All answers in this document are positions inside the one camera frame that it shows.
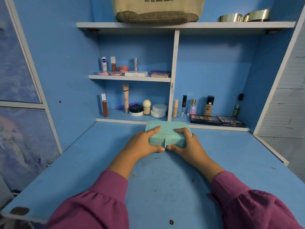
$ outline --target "sleeve cuff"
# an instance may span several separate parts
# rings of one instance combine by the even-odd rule
[[[211,189],[222,208],[225,208],[231,200],[237,198],[239,195],[251,190],[249,186],[245,185],[229,171],[219,173],[212,180]]]
[[[124,203],[127,187],[128,180],[126,178],[116,172],[105,170],[99,175],[89,190]]]

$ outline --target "gold round container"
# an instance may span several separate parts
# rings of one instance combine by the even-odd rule
[[[226,14],[222,15],[218,19],[219,22],[227,23],[227,22],[241,22],[242,21],[242,14],[235,13],[235,14]]]
[[[244,22],[267,22],[270,21],[269,9],[253,11],[245,15]]]

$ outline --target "magenta shirt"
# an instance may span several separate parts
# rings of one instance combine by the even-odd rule
[[[89,190],[65,200],[44,228],[129,228],[125,194],[128,181],[106,170]],[[222,209],[227,229],[299,229],[288,207],[273,194],[252,190],[224,171],[211,182],[209,197]]]

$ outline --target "mint green case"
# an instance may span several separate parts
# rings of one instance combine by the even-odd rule
[[[146,124],[145,131],[151,130],[159,125],[161,126],[161,130],[149,138],[150,145],[160,145],[164,148],[168,145],[175,145],[180,148],[185,147],[186,142],[184,135],[175,132],[174,129],[187,128],[190,131],[189,126],[186,123],[176,121],[149,121]]]

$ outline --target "blue desk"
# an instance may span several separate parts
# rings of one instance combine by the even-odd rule
[[[46,222],[66,198],[85,191],[134,133],[144,125],[96,122],[2,214],[30,209],[19,218]],[[248,132],[192,129],[209,156],[253,189],[278,196],[305,227],[305,184]],[[154,153],[137,162],[126,204],[130,228],[223,228],[219,208],[208,199],[206,179],[178,155]]]

